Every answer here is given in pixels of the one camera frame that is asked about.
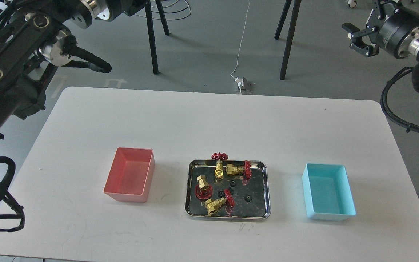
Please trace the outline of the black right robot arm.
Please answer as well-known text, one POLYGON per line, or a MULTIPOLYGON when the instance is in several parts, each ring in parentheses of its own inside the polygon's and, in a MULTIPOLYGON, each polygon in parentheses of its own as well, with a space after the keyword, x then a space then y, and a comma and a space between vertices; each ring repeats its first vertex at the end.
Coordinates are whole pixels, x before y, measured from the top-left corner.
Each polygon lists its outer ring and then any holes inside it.
POLYGON ((349 22, 342 28, 351 40, 350 49, 365 57, 383 49, 396 59, 414 55, 419 61, 419 13, 401 0, 374 0, 364 29, 349 22))

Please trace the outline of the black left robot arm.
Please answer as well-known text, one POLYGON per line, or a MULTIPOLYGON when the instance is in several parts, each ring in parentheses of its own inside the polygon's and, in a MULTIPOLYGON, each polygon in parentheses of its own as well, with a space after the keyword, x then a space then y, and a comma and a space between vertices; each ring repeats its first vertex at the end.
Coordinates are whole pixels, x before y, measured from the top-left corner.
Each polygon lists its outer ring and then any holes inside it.
POLYGON ((0 10, 0 128, 45 109, 45 90, 58 67, 110 73, 105 60, 78 47, 65 26, 134 15, 148 0, 8 0, 0 10))

